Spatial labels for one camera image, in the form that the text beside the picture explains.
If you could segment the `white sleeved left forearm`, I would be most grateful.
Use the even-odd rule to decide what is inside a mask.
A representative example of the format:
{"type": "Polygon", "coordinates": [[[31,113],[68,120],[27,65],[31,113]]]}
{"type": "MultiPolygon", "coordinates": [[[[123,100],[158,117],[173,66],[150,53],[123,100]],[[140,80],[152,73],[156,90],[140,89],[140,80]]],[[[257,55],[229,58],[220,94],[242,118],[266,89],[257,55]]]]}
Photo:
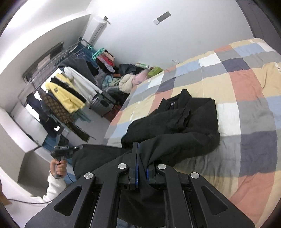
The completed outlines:
{"type": "Polygon", "coordinates": [[[46,194],[43,197],[31,197],[31,203],[43,204],[54,200],[66,188],[66,183],[63,178],[54,178],[51,172],[47,178],[49,186],[47,187],[46,194]]]}

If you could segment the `person's left hand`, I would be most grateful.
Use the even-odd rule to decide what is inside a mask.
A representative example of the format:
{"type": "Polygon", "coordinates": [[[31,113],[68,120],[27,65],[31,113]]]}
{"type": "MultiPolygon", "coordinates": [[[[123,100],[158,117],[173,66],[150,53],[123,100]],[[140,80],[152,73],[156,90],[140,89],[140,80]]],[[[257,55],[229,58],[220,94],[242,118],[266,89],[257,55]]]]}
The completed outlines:
{"type": "Polygon", "coordinates": [[[56,177],[56,175],[59,175],[62,178],[65,177],[67,174],[67,161],[58,161],[57,159],[52,159],[50,162],[50,172],[53,177],[56,177]]]}

